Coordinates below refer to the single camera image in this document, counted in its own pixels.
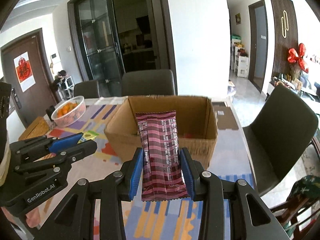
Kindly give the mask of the person's left hand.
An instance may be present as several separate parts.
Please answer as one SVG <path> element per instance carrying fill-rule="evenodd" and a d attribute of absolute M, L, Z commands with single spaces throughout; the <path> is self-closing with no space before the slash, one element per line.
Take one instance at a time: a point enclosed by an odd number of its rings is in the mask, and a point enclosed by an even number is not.
<path fill-rule="evenodd" d="M 1 209 L 4 213 L 4 215 L 6 216 L 7 220 L 9 222 L 11 222 L 12 224 L 17 225 L 17 223 L 14 219 L 14 216 L 12 214 L 10 214 L 10 212 L 6 208 L 1 207 Z M 29 213 L 27 213 L 25 215 L 25 221 L 30 228 L 35 228 L 35 227 L 39 226 L 40 221 L 41 221 L 39 208 L 36 207 L 35 209 L 33 209 Z"/>

